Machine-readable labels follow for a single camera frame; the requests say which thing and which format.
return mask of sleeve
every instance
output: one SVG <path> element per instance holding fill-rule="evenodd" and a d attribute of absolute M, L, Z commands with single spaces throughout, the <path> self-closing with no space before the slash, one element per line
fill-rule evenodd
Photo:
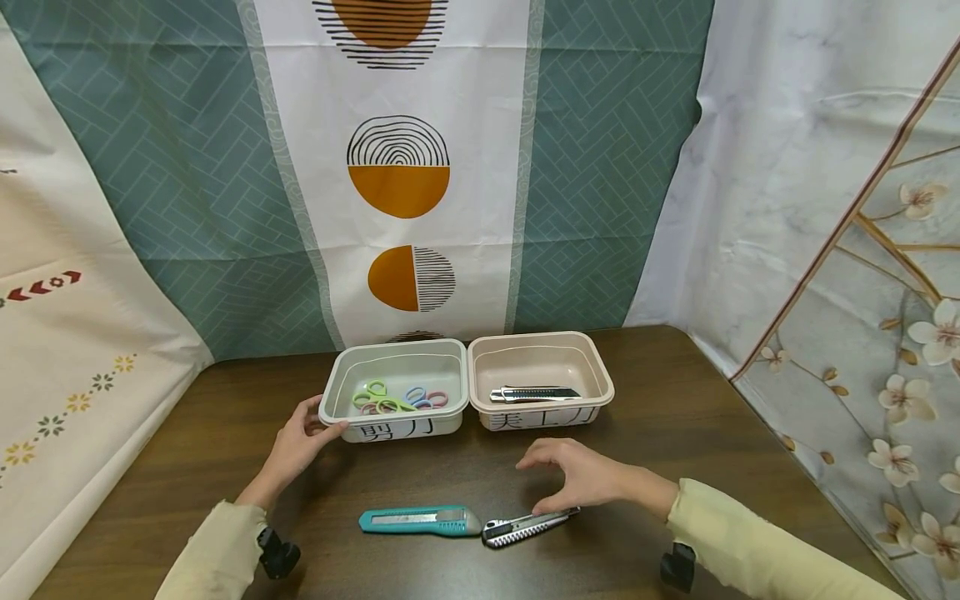
<path fill-rule="evenodd" d="M 675 540 L 725 586 L 778 600 L 902 600 L 724 493 L 682 479 L 667 519 Z"/>
<path fill-rule="evenodd" d="M 261 554 L 256 537 L 266 526 L 260 507 L 218 504 L 183 548 L 156 600 L 240 600 L 253 581 Z"/>

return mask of hand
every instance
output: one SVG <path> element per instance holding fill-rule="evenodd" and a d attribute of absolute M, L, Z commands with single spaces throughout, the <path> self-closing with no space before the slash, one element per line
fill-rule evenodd
<path fill-rule="evenodd" d="M 264 509 L 276 501 L 317 454 L 348 428 L 346 421 L 324 428 L 314 412 L 320 396 L 313 396 L 297 405 L 293 416 L 276 432 L 274 449 L 253 481 L 237 497 L 236 504 L 255 504 Z"/>
<path fill-rule="evenodd" d="M 646 468 L 618 463 L 570 439 L 536 440 L 516 468 L 537 465 L 557 465 L 564 471 L 565 482 L 559 492 L 537 503 L 534 515 L 633 500 L 666 520 L 679 492 L 677 484 Z"/>

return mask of beige plastic container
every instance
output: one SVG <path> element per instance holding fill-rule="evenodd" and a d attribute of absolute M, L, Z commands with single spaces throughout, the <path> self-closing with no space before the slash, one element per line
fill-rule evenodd
<path fill-rule="evenodd" d="M 353 395 L 379 379 L 387 395 L 403 399 L 422 386 L 449 396 L 443 408 L 387 415 L 361 415 Z M 333 363 L 318 413 L 326 425 L 346 420 L 343 439 L 352 444 L 442 436 L 460 428 L 467 407 L 467 349 L 457 340 L 428 340 L 357 346 L 341 352 Z"/>
<path fill-rule="evenodd" d="M 478 338 L 467 350 L 470 404 L 491 431 L 564 427 L 593 422 L 613 400 L 613 382 L 596 346 L 579 331 Z M 568 386 L 581 400 L 494 404 L 504 385 Z"/>

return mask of white flower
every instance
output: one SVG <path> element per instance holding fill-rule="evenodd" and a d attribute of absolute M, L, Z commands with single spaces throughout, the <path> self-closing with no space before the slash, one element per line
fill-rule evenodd
<path fill-rule="evenodd" d="M 960 527 L 940 523 L 930 513 L 920 515 L 926 535 L 913 537 L 913 549 L 933 559 L 937 573 L 948 581 L 960 579 Z"/>
<path fill-rule="evenodd" d="M 924 345 L 924 360 L 931 366 L 943 365 L 951 358 L 960 360 L 960 324 L 957 309 L 950 300 L 942 300 L 933 311 L 933 323 L 910 325 L 907 333 Z"/>
<path fill-rule="evenodd" d="M 880 405 L 887 409 L 887 420 L 892 424 L 902 423 L 907 417 L 919 420 L 934 420 L 936 411 L 926 397 L 930 384 L 924 379 L 906 381 L 896 373 L 887 379 L 887 389 L 880 392 Z"/>
<path fill-rule="evenodd" d="M 903 216 L 911 221 L 929 219 L 933 214 L 933 203 L 940 200 L 947 192 L 949 188 L 940 183 L 929 183 L 915 190 L 901 185 L 900 202 L 906 205 Z"/>
<path fill-rule="evenodd" d="M 874 450 L 867 455 L 867 462 L 883 469 L 883 476 L 895 488 L 902 488 L 911 481 L 920 481 L 920 470 L 909 460 L 913 448 L 898 445 L 891 448 L 883 440 L 874 440 Z"/>
<path fill-rule="evenodd" d="M 895 543 L 904 550 L 909 550 L 913 527 L 910 527 L 906 516 L 903 516 L 896 506 L 886 502 L 883 503 L 883 514 L 887 517 L 887 530 L 881 531 L 875 537 L 883 543 Z"/>
<path fill-rule="evenodd" d="M 774 353 L 771 349 L 764 346 L 760 351 L 760 356 L 767 359 L 767 362 L 770 363 L 770 371 L 772 372 L 780 372 L 780 369 L 783 368 L 783 363 L 790 362 L 790 354 L 786 350 Z"/>
<path fill-rule="evenodd" d="M 953 472 L 940 476 L 940 485 L 948 492 L 960 493 L 960 456 L 953 461 Z"/>

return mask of scissors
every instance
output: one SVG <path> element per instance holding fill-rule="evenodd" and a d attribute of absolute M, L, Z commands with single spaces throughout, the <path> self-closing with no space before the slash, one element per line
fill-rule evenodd
<path fill-rule="evenodd" d="M 407 390 L 403 400 L 387 396 L 387 384 L 379 379 L 367 382 L 364 391 L 353 395 L 353 406 L 362 415 L 385 415 L 388 413 L 430 410 L 446 406 L 449 397 L 445 392 L 427 393 L 422 386 Z"/>
<path fill-rule="evenodd" d="M 422 386 L 416 385 L 403 395 L 411 406 L 416 406 L 418 410 L 430 410 L 446 406 L 450 397 L 446 392 L 427 392 Z"/>

